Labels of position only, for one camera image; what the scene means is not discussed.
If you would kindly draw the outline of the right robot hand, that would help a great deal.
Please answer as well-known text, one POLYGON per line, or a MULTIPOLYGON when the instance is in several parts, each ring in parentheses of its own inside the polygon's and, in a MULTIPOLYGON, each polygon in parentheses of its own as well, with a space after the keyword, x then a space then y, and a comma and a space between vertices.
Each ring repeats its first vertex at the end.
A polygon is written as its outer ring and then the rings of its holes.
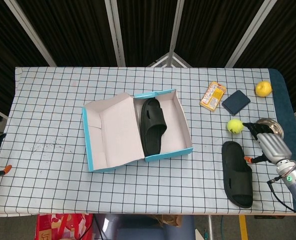
POLYGON ((282 160, 291 160, 292 152, 283 139, 268 125, 250 122, 244 122, 243 125, 250 130, 262 150, 261 156, 255 158, 245 156, 244 159, 248 163, 256 164, 266 161, 277 165, 282 160))

